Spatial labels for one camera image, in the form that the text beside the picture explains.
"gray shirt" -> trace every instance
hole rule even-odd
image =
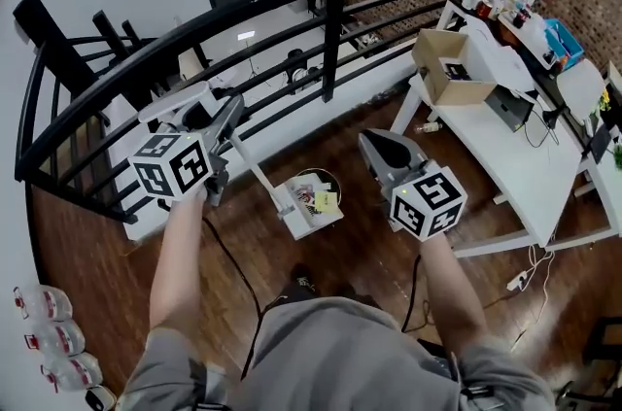
[[[199,402],[242,410],[548,410],[547,385],[500,340],[468,346],[449,369],[398,331],[387,313],[343,297],[266,313],[251,370],[227,388],[189,340],[154,329],[119,401],[120,411],[190,410]]]

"yellow sticky note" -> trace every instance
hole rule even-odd
[[[321,213],[336,214],[339,212],[337,206],[337,194],[334,191],[316,191],[315,208]]]

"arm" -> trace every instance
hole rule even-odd
[[[224,373],[206,368],[192,344],[197,329],[198,253],[205,188],[173,204],[155,270],[145,353],[127,381],[118,411],[179,409],[224,402]]]
[[[484,310],[447,238],[440,233],[421,245],[428,296],[436,329],[447,353],[460,361],[465,387],[488,387],[492,398],[467,400],[467,409],[555,409],[546,383],[516,361],[504,344],[490,336]]]
[[[459,357],[469,342],[488,334],[484,310],[443,233],[421,244],[421,258],[436,329],[447,352]]]
[[[159,253],[149,308],[150,329],[175,328],[194,338],[200,302],[198,253],[205,188],[174,203]]]

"blue box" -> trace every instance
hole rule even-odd
[[[583,56],[583,48],[559,19],[548,18],[545,21],[547,25],[546,41],[548,42],[548,46],[558,57],[563,57],[564,55],[568,57],[564,70],[572,67]]]

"white container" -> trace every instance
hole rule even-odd
[[[21,308],[24,319],[36,321],[64,321],[71,319],[73,307],[67,294],[61,289],[37,285],[21,291],[15,287],[16,306]]]
[[[89,353],[81,353],[72,358],[53,358],[41,373],[54,384],[54,388],[67,392],[83,391],[101,384],[103,377],[97,359]]]
[[[75,356],[85,349],[85,336],[73,320],[37,324],[31,335],[23,337],[28,349],[39,350],[51,357]]]

